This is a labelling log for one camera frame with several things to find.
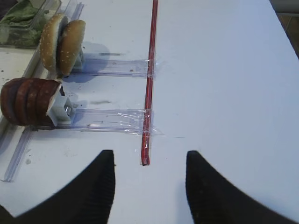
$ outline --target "red stick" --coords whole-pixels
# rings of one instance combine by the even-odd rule
[[[150,41],[149,41],[149,66],[148,77],[146,80],[145,106],[143,121],[143,133],[141,144],[141,163],[143,166],[150,164],[150,124],[151,124],[151,107],[153,98],[153,75],[155,70],[155,42],[157,26],[158,0],[153,0],[153,9],[151,15]]]

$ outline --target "bun top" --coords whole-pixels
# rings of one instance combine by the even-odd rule
[[[56,71],[57,43],[68,22],[68,18],[60,13],[54,15],[43,28],[40,38],[40,57],[43,66],[48,71]]]
[[[85,22],[73,20],[63,30],[62,39],[58,44],[57,63],[63,75],[69,75],[76,62],[84,39]]]

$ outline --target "white table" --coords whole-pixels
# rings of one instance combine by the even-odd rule
[[[86,50],[147,57],[151,0],[84,3]],[[268,0],[160,0],[156,53],[154,126],[164,136],[152,139],[150,166],[140,165],[141,136],[39,131],[16,181],[0,182],[0,204],[17,216],[112,149],[110,224],[191,224],[185,160],[198,150],[245,193],[299,221],[299,63]],[[66,91],[83,107],[142,108],[145,85],[96,77]],[[90,104],[100,100],[111,103]]]

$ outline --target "plastic container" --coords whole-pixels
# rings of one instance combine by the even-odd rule
[[[35,49],[44,25],[60,6],[60,0],[18,0],[0,21],[0,47]]]

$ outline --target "sesame seed bun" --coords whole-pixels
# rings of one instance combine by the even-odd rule
[[[85,22],[71,21],[63,30],[62,39],[57,48],[57,63],[61,73],[68,76],[74,67],[77,56],[81,50],[84,38]]]
[[[40,38],[40,57],[43,66],[48,71],[56,71],[57,43],[68,22],[68,18],[59,13],[54,15],[43,28]]]

